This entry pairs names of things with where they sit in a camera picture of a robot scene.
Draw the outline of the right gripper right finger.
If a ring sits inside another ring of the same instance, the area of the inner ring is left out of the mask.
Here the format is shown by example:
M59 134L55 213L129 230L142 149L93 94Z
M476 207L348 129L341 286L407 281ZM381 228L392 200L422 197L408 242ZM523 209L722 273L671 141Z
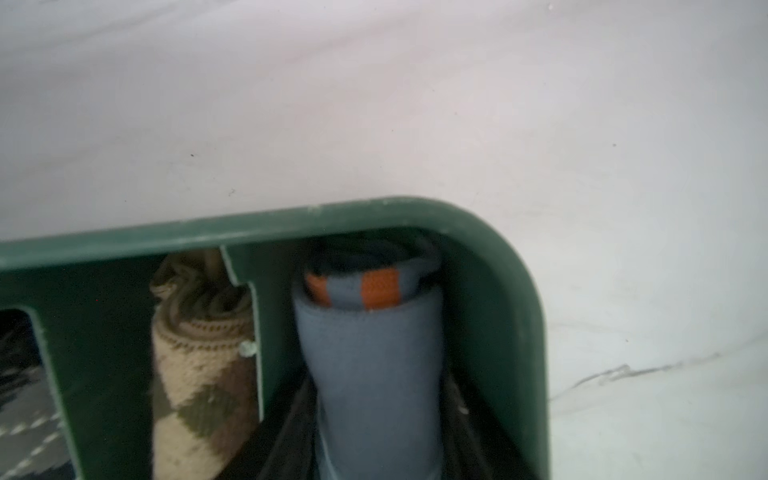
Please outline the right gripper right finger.
M479 391L452 371L441 385L443 477L526 480L534 477Z

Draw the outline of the blue green orange sock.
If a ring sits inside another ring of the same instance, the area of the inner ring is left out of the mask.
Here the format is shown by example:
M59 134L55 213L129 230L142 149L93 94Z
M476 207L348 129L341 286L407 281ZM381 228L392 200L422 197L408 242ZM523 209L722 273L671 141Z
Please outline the blue green orange sock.
M420 233L323 241L292 290L317 391L320 479L438 479L444 365L439 249Z

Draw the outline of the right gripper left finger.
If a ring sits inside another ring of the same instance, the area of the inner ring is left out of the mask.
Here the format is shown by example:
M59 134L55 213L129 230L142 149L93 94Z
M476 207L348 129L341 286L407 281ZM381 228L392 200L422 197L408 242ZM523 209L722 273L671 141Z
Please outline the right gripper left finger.
M313 479L316 401L309 373L296 372L282 384L261 424L218 478Z

